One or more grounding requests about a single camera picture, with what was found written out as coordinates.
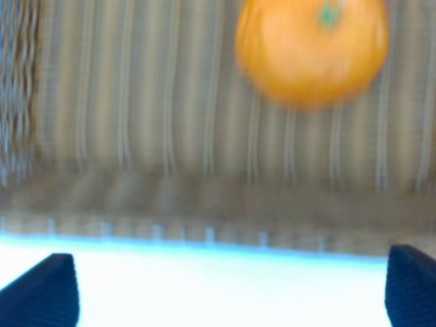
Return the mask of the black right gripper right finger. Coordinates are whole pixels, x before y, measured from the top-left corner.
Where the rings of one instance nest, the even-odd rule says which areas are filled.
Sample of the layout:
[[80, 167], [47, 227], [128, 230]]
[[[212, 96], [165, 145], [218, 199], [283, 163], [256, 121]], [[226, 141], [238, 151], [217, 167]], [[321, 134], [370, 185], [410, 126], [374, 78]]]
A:
[[392, 326], [434, 326], [435, 258], [411, 245], [391, 246], [384, 303]]

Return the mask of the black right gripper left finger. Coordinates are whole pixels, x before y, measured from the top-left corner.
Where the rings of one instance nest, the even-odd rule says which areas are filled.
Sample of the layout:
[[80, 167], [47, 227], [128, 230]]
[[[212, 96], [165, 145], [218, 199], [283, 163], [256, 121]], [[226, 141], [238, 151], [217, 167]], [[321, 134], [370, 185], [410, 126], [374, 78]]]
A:
[[52, 253], [1, 288], [2, 326], [76, 326], [80, 295], [74, 257]]

